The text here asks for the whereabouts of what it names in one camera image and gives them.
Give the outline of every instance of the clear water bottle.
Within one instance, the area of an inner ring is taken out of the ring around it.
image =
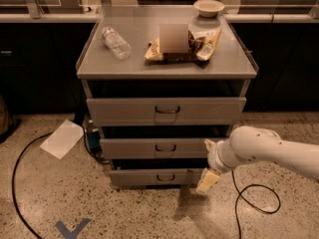
[[[124,60],[131,55],[130,44],[112,27],[103,28],[102,40],[118,59]]]

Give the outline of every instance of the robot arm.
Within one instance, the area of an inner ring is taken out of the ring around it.
[[[207,139],[205,143],[210,169],[202,173],[198,193],[207,192],[220,174],[261,160],[274,162],[319,182],[319,145],[283,140],[273,130],[252,126],[236,128],[227,140]]]

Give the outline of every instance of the gray cabinet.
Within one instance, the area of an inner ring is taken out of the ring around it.
[[[191,31],[220,28],[211,61],[146,63],[147,40],[167,21],[188,24]],[[101,30],[107,25],[131,44],[128,60],[117,61],[103,47]],[[125,31],[128,26],[135,31]],[[112,184],[196,184],[208,167],[204,140],[229,135],[255,75],[223,18],[205,21],[191,6],[109,8],[79,60],[78,77],[111,162]]]

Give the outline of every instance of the speckled concrete floor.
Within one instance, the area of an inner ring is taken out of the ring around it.
[[[11,177],[22,149],[32,139],[54,131],[73,115],[20,116],[22,124],[0,144],[0,238],[35,238],[17,216]],[[318,113],[244,113],[240,124],[276,130],[284,139],[319,144]],[[193,188],[112,187],[107,166],[87,155],[81,139],[61,160],[35,142],[16,174],[20,210],[33,229],[46,239],[58,238],[238,238],[231,174],[222,175],[207,196]],[[236,169],[238,187],[261,183],[278,193],[282,206],[273,215],[261,214],[239,200],[242,238],[319,238],[319,184],[273,163]],[[276,198],[268,191],[249,189],[245,196],[271,210]],[[69,234],[62,235],[61,230]]]

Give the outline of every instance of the bowl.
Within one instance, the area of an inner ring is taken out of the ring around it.
[[[216,0],[198,0],[193,4],[193,7],[198,10],[200,16],[212,18],[222,11],[225,6]]]

